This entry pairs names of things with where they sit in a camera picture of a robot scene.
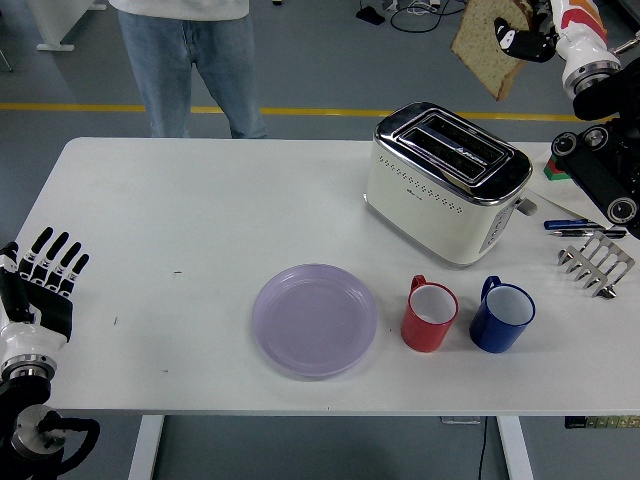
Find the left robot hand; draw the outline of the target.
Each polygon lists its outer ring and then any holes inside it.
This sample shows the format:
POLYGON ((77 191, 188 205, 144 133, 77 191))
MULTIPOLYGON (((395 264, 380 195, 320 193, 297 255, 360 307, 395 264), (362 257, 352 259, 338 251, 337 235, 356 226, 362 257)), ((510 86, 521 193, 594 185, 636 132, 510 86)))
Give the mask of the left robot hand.
POLYGON ((82 244, 46 227, 24 254, 1 249, 1 360, 50 359, 71 338, 76 281, 89 262, 82 244))

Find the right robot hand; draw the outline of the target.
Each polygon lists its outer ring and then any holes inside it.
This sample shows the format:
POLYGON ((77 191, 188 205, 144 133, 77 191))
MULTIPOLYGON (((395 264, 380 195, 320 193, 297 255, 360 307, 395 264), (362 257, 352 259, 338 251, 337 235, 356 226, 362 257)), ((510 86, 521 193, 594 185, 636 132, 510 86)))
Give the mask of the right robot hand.
POLYGON ((607 32, 592 1, 535 1, 533 26, 517 29, 494 20, 501 50, 516 59, 544 63, 555 55, 565 62, 564 89, 573 95, 618 73, 621 64, 607 46, 607 32))

